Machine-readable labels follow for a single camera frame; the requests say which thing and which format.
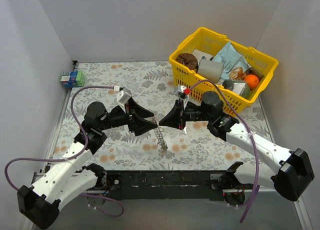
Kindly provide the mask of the steel disc with keyrings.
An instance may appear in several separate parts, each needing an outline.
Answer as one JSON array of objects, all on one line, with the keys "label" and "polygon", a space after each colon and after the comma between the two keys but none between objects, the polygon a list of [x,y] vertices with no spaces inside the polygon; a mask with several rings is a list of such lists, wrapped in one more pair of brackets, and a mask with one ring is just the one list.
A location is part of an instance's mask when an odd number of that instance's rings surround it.
[{"label": "steel disc with keyrings", "polygon": [[168,146],[163,136],[163,129],[159,126],[155,116],[150,117],[149,120],[154,124],[156,124],[156,128],[154,128],[153,131],[157,139],[157,145],[160,147],[161,151],[164,153],[165,151],[168,150]]}]

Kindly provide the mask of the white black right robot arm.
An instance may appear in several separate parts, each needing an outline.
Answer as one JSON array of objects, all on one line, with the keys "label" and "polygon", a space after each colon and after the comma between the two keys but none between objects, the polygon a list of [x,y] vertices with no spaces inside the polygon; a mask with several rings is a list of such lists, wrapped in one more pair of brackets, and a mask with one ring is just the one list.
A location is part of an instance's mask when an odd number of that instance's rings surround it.
[{"label": "white black right robot arm", "polygon": [[215,187],[264,186],[289,201],[297,201],[315,178],[308,154],[300,148],[281,147],[253,133],[238,118],[225,113],[223,107],[223,101],[214,91],[205,92],[200,105],[180,98],[159,125],[184,130],[187,122],[207,121],[207,129],[213,136],[247,151],[268,166],[266,171],[250,170],[238,161],[221,176],[214,177]]}]

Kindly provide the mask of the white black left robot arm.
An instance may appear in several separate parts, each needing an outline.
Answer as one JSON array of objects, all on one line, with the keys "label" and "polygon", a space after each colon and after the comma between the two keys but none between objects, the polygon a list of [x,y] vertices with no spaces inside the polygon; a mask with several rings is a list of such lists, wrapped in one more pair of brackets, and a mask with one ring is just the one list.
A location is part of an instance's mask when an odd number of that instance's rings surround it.
[{"label": "white black left robot arm", "polygon": [[17,191],[19,211],[41,230],[46,230],[58,218],[61,209],[90,188],[103,189],[106,170],[92,163],[85,166],[106,141],[105,130],[127,125],[140,136],[157,124],[149,121],[154,114],[138,105],[132,97],[107,112],[103,103],[95,101],[86,110],[80,132],[60,159],[31,186]]}]

